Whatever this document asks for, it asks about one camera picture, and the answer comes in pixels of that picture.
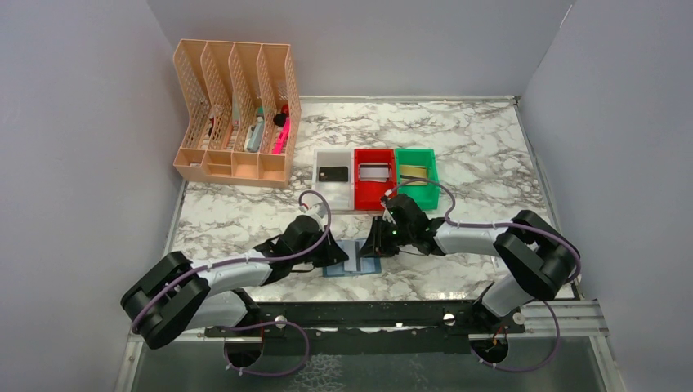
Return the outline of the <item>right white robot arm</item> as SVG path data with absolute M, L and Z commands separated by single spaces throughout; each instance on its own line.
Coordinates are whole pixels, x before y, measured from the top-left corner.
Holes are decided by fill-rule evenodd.
M 455 223 L 430 218 L 405 194 L 385 201 L 373 219 L 362 257 L 393 257 L 404 246 L 425 256 L 458 253 L 498 257 L 508 273 L 475 300 L 470 319 L 495 325 L 531 301 L 551 301 L 580 272 L 580 254 L 561 234 L 530 210 L 499 223 Z

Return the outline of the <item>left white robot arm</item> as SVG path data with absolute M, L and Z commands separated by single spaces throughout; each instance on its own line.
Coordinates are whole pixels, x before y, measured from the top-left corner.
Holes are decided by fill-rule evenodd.
M 295 265 L 316 268 L 347 261 L 329 229 L 300 215 L 285 231 L 227 260 L 193 261 L 170 252 L 122 296 L 134 333 L 156 350 L 196 328 L 235 327 L 250 313 L 238 291 L 288 277 Z

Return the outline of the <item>peach plastic file organizer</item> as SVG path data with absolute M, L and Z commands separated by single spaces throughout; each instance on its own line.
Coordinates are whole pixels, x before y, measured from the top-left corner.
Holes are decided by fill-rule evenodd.
M 291 45 L 182 39 L 173 63 L 189 115 L 173 162 L 183 179 L 287 187 L 302 118 Z M 265 130 L 259 151 L 249 153 L 244 144 L 258 107 Z M 291 120 L 281 154 L 272 153 L 282 130 L 273 123 L 277 113 Z

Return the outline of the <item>green plastic bin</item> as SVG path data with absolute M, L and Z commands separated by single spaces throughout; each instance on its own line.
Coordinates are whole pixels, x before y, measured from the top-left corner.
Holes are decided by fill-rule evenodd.
M 400 166 L 425 166 L 428 170 L 428 180 L 439 181 L 436 155 L 433 149 L 394 149 L 396 164 L 396 183 L 400 184 Z M 407 194 L 421 209 L 435 210 L 438 207 L 440 189 L 433 184 L 403 185 L 397 190 L 398 194 Z

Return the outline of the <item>white plastic bin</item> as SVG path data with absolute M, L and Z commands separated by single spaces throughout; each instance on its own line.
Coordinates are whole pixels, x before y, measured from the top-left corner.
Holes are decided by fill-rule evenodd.
M 319 182 L 318 167 L 347 166 L 349 182 Z M 353 149 L 315 149 L 313 153 L 312 189 L 328 201 L 334 212 L 354 210 L 354 150 Z

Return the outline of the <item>blue leather card holder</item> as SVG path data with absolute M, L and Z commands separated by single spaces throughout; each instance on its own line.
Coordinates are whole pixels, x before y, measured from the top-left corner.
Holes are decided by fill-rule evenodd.
M 349 256 L 346 261 L 324 267 L 322 275 L 324 278 L 338 278 L 346 276 L 360 276 L 369 274 L 380 274 L 382 272 L 381 262 L 378 257 L 362 257 L 359 250 L 365 243 L 364 238 L 355 240 L 338 240 L 337 245 Z

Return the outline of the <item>blue crest white card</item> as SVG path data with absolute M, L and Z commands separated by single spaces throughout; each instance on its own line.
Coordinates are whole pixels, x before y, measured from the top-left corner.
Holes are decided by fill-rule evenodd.
M 388 182 L 391 177 L 391 168 L 386 163 L 361 163 L 358 166 L 359 181 Z

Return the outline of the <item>red plastic bin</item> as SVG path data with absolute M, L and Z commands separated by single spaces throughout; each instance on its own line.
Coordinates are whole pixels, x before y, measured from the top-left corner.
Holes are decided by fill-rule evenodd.
M 391 168 L 388 182 L 359 181 L 358 166 L 361 163 L 386 163 Z M 396 184 L 395 155 L 393 149 L 354 150 L 354 208 L 359 211 L 382 210 L 381 197 Z

